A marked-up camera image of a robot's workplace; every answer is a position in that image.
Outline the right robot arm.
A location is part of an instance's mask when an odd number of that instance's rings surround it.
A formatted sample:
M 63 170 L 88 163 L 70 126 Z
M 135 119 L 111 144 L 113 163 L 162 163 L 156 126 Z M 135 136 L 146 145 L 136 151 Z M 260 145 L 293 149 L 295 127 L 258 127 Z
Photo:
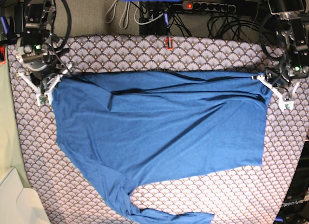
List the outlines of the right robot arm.
M 53 89 L 62 77 L 72 76 L 72 64 L 61 60 L 70 51 L 65 45 L 72 18 L 67 1 L 60 1 L 67 15 L 67 30 L 62 40 L 55 34 L 56 0 L 30 0 L 25 9 L 23 36 L 16 43 L 16 59 L 28 70 L 18 75 L 34 90 L 38 106 L 52 104 Z

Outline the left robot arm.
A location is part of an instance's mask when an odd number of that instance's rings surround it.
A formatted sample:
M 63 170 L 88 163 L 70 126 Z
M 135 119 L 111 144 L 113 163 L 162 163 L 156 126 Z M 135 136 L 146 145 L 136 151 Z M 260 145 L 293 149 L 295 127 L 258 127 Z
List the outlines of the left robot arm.
M 264 74 L 252 76 L 260 81 L 278 99 L 281 111 L 292 110 L 301 79 L 309 76 L 309 40 L 304 20 L 306 13 L 302 0 L 266 0 L 269 13 L 262 20 L 259 28 L 259 40 L 264 55 L 278 64 L 266 67 Z M 283 52 L 280 56 L 272 56 L 263 41 L 266 23 L 275 18 L 277 27 L 275 35 L 282 43 Z

